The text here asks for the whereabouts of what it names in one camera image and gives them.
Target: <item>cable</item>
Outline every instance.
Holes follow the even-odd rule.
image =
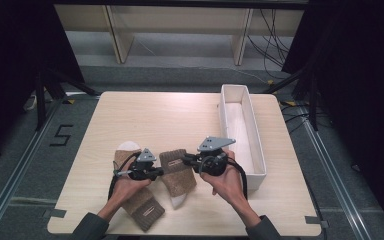
[[[273,32],[272,32],[272,30],[270,29],[270,26],[269,26],[269,23],[267,22],[267,20],[266,20],[266,18],[264,17],[264,14],[263,14],[263,11],[260,9],[260,13],[261,13],[261,16],[263,17],[263,20],[264,20],[264,22],[266,23],[266,25],[267,25],[267,28],[268,28],[268,30],[270,31],[270,37],[269,37],[269,40],[267,40],[267,42],[268,42],[268,44],[267,44],[267,46],[266,46],[266,49],[265,49],[265,53],[267,53],[267,51],[268,51],[268,49],[269,49],[269,46],[270,46],[270,41],[271,41],[271,38],[272,38],[272,36],[273,36]],[[275,77],[275,76],[273,76],[273,75],[271,75],[270,73],[269,73],[269,71],[267,71],[267,65],[266,65],[266,57],[264,56],[264,58],[263,58],[263,64],[264,64],[264,69],[266,70],[266,72],[267,72],[267,74],[270,76],[270,77],[272,77],[272,78],[276,78],[276,79],[285,79],[285,78],[278,78],[278,77]]]
[[[289,122],[289,121],[291,121],[291,120],[293,120],[295,118],[298,118],[298,117],[307,117],[308,115],[309,115],[308,113],[303,113],[303,114],[295,115],[295,116],[285,120],[285,123],[287,123],[287,122]]]
[[[285,46],[285,44],[283,44],[282,40],[280,40],[280,38],[278,36],[277,37],[277,40],[280,42],[280,44],[285,48],[281,48],[282,51],[286,52],[286,53],[289,53],[289,48],[287,46]]]
[[[252,46],[261,54],[263,55],[264,57],[267,57],[270,61],[272,61],[273,63],[275,63],[276,65],[278,65],[279,67],[282,67],[282,63],[279,62],[276,58],[274,58],[273,56],[271,56],[270,54],[268,54],[267,52],[264,52],[263,49],[261,49],[260,47],[257,46],[257,44],[254,43],[254,41],[252,41],[251,37],[248,36],[248,39],[249,41],[251,42]]]
[[[280,51],[281,47],[279,46],[278,37],[276,36],[276,26],[275,26],[276,10],[272,9],[272,27],[271,28],[270,28],[270,25],[269,25],[266,17],[264,16],[264,13],[261,9],[260,9],[260,13],[261,13],[261,16],[263,17],[264,22],[266,23],[267,29],[270,32],[269,40],[266,39],[266,41],[268,41],[268,43],[270,44],[271,38],[273,38],[274,42],[276,43],[276,48],[277,48],[278,53],[279,53],[279,58],[281,59],[281,61],[283,63],[283,59],[285,59],[285,56],[283,55],[282,51]]]
[[[145,44],[143,44],[141,41],[139,41],[139,39],[135,39],[140,45],[142,45],[142,47],[144,47],[146,50],[148,50],[150,53],[152,53],[152,55],[154,55],[155,57],[157,57],[157,54],[155,54],[151,49],[149,49],[147,46],[145,46]]]
[[[242,191],[244,193],[244,196],[245,196],[245,199],[248,200],[248,182],[246,180],[246,173],[245,173],[245,170],[241,167],[241,165],[239,165],[235,159],[231,158],[231,157],[228,157],[228,159],[232,160],[233,162],[229,162],[227,161],[227,164],[229,165],[232,165],[233,167],[236,168],[236,170],[239,171],[239,173],[241,174],[241,178],[242,178]]]
[[[295,127],[294,129],[292,129],[291,131],[289,131],[289,135],[291,135],[293,132],[295,132],[295,130],[297,130],[298,128],[300,128],[301,126],[303,126],[304,123],[305,123],[307,120],[308,120],[308,118],[305,119],[304,121],[302,121],[297,127]]]
[[[284,108],[282,108],[282,110],[280,110],[281,112],[283,112],[285,109],[288,109],[288,108],[291,108],[291,107],[307,107],[309,106],[308,104],[298,104],[298,105],[295,105],[295,106],[286,106]]]
[[[202,160],[201,165],[199,165],[199,171],[198,171],[199,176],[201,176],[201,174],[202,174],[202,168],[204,167],[205,162],[207,162],[207,161],[209,161],[209,160],[212,160],[213,158],[214,158],[214,157],[212,157],[212,156],[207,156],[207,157],[205,157],[205,158]]]
[[[264,40],[266,40],[266,42],[269,42],[269,40],[265,37],[265,36],[261,36]],[[285,47],[285,49],[283,49],[283,48],[280,48],[280,51],[283,51],[283,52],[285,52],[285,53],[288,53],[289,52],[289,48],[288,47],[286,47],[286,46],[284,46]]]
[[[292,113],[284,113],[282,114],[283,116],[291,116],[291,117],[295,117],[296,114],[292,114]]]

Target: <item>dark sleeve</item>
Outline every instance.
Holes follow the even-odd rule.
[[[109,223],[98,215],[88,213],[68,238],[69,240],[99,240],[107,231]]]
[[[279,232],[266,216],[260,217],[261,222],[252,228],[246,228],[249,239],[251,240],[280,240]]]

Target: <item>human hand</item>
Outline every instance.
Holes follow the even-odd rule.
[[[150,179],[137,181],[128,175],[123,175],[117,179],[112,196],[108,201],[113,201],[120,208],[124,202],[149,184],[151,184]]]
[[[227,153],[229,161],[234,161],[233,151],[223,151]],[[246,227],[253,227],[261,221],[243,194],[241,176],[235,167],[228,164],[222,175],[211,176],[204,172],[201,178],[213,186],[213,195],[219,194],[233,207]]]
[[[235,153],[230,150],[223,150],[229,161],[234,161]],[[211,176],[208,173],[201,173],[201,178],[213,186],[213,195],[219,194],[230,205],[240,204],[240,202],[246,201],[246,198],[242,190],[241,177],[232,165],[227,165],[226,170],[220,176]]]
[[[128,175],[119,177],[114,185],[111,198],[99,211],[98,216],[109,222],[123,203],[149,184],[151,184],[150,179],[136,181]]]

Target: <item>white box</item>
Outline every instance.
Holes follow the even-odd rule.
[[[228,148],[245,170],[248,190],[257,190],[266,176],[263,149],[248,87],[224,84],[219,104],[222,137],[234,138]]]

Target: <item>floor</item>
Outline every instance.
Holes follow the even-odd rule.
[[[175,78],[180,71],[199,72],[202,74],[200,76],[226,74],[226,81],[231,75],[238,74],[249,77],[247,81],[250,85],[255,84],[256,87],[252,88],[252,91],[258,91],[258,86],[266,88],[269,80],[279,82],[288,76],[279,72],[281,67],[278,64],[262,57],[249,40],[242,65],[235,66],[228,36],[138,34],[124,64],[116,62],[108,33],[67,32],[67,36],[79,65],[87,76],[86,82],[98,88],[105,84],[105,88],[113,86],[112,89],[119,89],[119,86],[115,86],[116,82],[109,82],[103,79],[103,76],[111,78],[121,71],[142,74],[155,81],[160,81],[161,74],[167,78]],[[261,36],[251,36],[250,39],[282,63],[283,56],[279,54],[277,47],[266,48],[267,43]],[[281,48],[286,50],[293,38],[281,38],[281,40],[284,45],[281,45]],[[150,86],[147,86],[150,83],[149,79],[148,82],[143,82],[145,85],[143,88],[150,90]],[[202,86],[196,86],[196,89],[191,91],[214,91],[212,86],[207,87],[205,82],[201,84]],[[293,85],[282,89],[276,96],[280,101],[292,101],[290,97],[292,88]],[[67,89],[70,93],[77,91]],[[32,104],[32,101],[26,103],[26,106]],[[96,103],[96,99],[82,100],[78,101],[75,107],[62,104],[56,110],[55,115],[58,117],[53,118],[49,130],[40,140],[40,146],[32,153],[35,160],[25,166],[26,170],[20,176],[20,182],[14,186],[13,194],[8,196],[10,201],[0,216],[0,239],[60,239],[59,236],[50,235],[46,230],[49,210],[52,210],[57,201],[60,188],[72,164],[70,159],[76,154]],[[285,239],[384,239],[383,211],[362,176],[350,167],[352,159],[329,122],[328,110],[320,106],[319,131],[314,132],[305,117],[296,117],[306,113],[305,107],[284,105],[281,108],[324,226],[320,236]],[[64,148],[62,151],[66,158],[61,158],[61,153],[55,155],[55,149],[49,149],[48,146],[55,141],[53,134],[58,126],[72,122],[74,118],[76,128],[70,130],[73,131],[70,134],[74,136],[70,140],[72,147]],[[6,151],[0,155],[0,194],[3,194],[2,189],[5,189],[8,179],[18,167],[18,159],[28,158],[29,156],[25,156],[25,150],[34,148],[29,145],[32,138],[38,137],[34,126],[35,112],[27,111],[14,124],[13,130],[1,144],[1,149]],[[43,159],[54,162],[43,162]]]

